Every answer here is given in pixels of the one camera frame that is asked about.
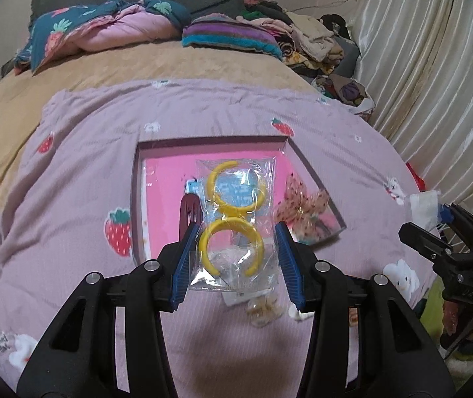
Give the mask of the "person's right hand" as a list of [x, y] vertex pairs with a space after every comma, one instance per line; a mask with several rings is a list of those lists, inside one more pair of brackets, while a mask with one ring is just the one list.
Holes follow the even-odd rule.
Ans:
[[445, 300], [443, 303], [443, 328], [449, 336], [463, 331], [468, 323], [468, 309], [463, 304]]

